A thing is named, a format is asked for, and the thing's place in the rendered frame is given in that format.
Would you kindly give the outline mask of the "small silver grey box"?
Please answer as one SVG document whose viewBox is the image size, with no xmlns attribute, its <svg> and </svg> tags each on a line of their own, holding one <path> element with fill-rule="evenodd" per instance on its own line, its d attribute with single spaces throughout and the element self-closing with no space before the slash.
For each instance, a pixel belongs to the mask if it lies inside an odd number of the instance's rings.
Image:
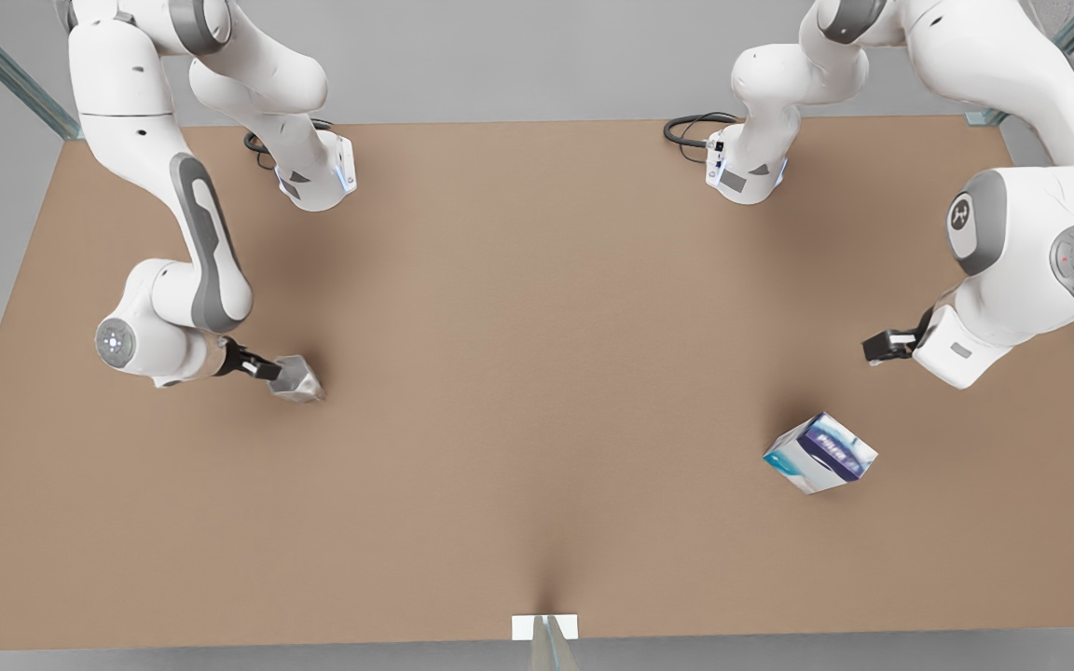
<svg viewBox="0 0 1074 671">
<path fill-rule="evenodd" d="M 324 386 L 303 356 L 277 358 L 273 362 L 280 366 L 280 373 L 266 382 L 272 395 L 299 404 L 325 399 Z"/>
</svg>

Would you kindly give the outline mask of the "white and blue printed box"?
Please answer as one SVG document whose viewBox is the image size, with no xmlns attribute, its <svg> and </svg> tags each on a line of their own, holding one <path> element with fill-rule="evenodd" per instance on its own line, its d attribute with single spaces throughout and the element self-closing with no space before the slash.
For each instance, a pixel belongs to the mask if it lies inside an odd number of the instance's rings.
<svg viewBox="0 0 1074 671">
<path fill-rule="evenodd" d="M 806 494 L 856 483 L 879 453 L 860 437 L 821 412 L 781 434 L 763 454 L 779 475 Z"/>
</svg>

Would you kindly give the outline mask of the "silver frame post with white foot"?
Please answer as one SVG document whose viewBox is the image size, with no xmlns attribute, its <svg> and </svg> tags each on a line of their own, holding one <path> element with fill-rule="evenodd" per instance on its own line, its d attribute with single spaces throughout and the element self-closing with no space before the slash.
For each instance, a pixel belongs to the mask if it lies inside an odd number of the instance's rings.
<svg viewBox="0 0 1074 671">
<path fill-rule="evenodd" d="M 570 647 L 570 641 L 579 638 L 578 615 L 513 615 L 511 637 L 529 641 L 528 671 L 580 671 Z"/>
</svg>

